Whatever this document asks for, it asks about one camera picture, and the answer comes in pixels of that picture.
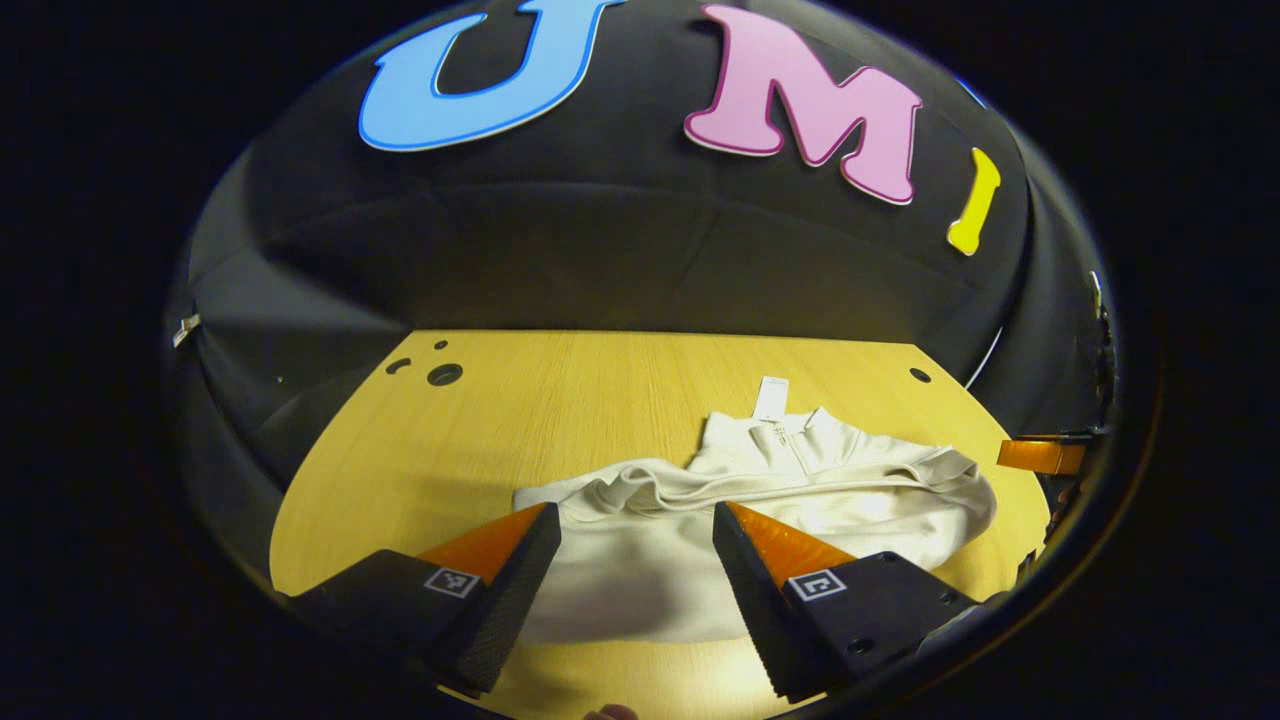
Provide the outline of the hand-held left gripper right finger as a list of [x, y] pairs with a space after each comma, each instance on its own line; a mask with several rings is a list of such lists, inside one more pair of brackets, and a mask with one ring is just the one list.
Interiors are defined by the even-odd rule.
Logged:
[[767, 676], [792, 703], [876, 679], [986, 618], [899, 553], [855, 557], [744, 503], [714, 506], [712, 539]]

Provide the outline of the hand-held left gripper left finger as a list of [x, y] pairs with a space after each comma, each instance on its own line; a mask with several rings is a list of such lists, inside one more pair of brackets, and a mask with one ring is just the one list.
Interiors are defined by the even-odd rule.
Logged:
[[379, 550], [288, 598], [343, 647], [490, 692], [561, 546], [559, 509], [535, 503], [417, 555]]

